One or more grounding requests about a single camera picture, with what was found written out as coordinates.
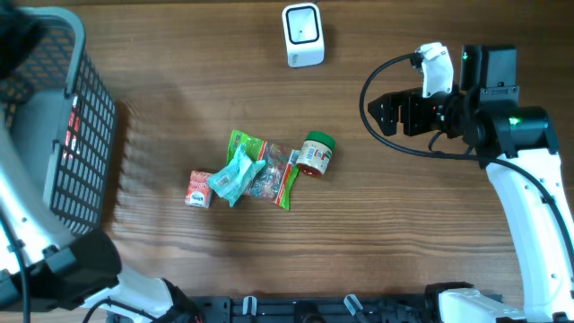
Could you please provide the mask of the green lid jar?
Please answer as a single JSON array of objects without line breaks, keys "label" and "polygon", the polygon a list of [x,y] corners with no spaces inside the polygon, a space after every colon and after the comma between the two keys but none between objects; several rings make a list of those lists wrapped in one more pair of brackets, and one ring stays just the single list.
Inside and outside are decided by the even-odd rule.
[{"label": "green lid jar", "polygon": [[310,131],[300,149],[296,166],[310,177],[322,177],[332,159],[335,146],[332,136],[320,131]]}]

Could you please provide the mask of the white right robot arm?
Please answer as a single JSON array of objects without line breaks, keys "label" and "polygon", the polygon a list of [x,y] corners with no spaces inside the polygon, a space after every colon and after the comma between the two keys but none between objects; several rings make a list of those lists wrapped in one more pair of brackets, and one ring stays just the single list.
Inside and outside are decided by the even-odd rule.
[{"label": "white right robot arm", "polygon": [[515,309],[467,283],[432,284],[426,317],[434,322],[570,322],[573,319],[573,219],[564,193],[559,142],[549,114],[521,107],[517,50],[466,45],[455,70],[442,44],[407,55],[419,88],[360,100],[361,121],[382,144],[403,132],[461,138],[464,161],[493,185],[513,240],[524,304]]}]

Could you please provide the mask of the red white small box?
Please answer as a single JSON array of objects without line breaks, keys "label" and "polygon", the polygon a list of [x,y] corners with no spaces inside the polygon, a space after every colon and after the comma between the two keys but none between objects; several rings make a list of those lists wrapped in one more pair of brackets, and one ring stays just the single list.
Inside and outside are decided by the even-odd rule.
[{"label": "red white small box", "polygon": [[208,184],[212,173],[193,170],[189,177],[186,205],[208,208],[211,204],[213,190]]}]

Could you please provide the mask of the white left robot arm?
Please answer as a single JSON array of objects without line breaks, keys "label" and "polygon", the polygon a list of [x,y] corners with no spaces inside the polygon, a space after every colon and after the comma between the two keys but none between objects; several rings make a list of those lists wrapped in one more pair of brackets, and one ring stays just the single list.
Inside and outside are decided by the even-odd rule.
[{"label": "white left robot arm", "polygon": [[85,43],[75,13],[1,4],[1,308],[201,322],[101,229],[119,112]]}]

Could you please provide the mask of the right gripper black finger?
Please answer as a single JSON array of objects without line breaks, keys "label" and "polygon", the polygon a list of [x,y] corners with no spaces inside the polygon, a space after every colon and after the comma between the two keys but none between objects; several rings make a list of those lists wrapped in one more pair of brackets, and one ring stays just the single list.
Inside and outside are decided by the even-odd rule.
[{"label": "right gripper black finger", "polygon": [[368,109],[395,109],[403,102],[402,92],[390,92],[381,95],[368,104]]},{"label": "right gripper black finger", "polygon": [[374,100],[368,104],[368,112],[375,119],[385,136],[397,133],[399,119],[398,105],[391,100]]}]

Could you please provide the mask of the teal white tissue pack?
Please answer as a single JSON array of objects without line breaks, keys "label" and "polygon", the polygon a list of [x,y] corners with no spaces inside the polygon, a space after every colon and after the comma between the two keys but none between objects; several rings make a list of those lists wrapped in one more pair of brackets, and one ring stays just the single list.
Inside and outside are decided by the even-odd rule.
[{"label": "teal white tissue pack", "polygon": [[266,161],[253,161],[246,153],[246,145],[240,144],[229,164],[207,180],[208,186],[233,207],[265,165]]}]

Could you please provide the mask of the grey plastic shopping basket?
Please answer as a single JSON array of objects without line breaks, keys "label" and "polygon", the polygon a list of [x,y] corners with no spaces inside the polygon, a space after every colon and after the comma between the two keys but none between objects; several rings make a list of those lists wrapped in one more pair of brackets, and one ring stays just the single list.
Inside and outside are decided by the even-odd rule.
[{"label": "grey plastic shopping basket", "polygon": [[80,18],[61,7],[23,12],[44,35],[1,82],[5,121],[44,203],[82,236],[100,227],[117,109],[86,50]]}]

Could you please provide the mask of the green candy bag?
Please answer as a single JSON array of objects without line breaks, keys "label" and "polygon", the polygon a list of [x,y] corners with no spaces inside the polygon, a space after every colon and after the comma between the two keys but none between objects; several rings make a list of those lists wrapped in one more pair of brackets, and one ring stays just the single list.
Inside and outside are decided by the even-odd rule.
[{"label": "green candy bag", "polygon": [[252,161],[265,161],[265,167],[254,177],[244,195],[290,210],[291,187],[299,174],[295,162],[300,151],[233,130],[228,145],[227,163],[242,144]]}]

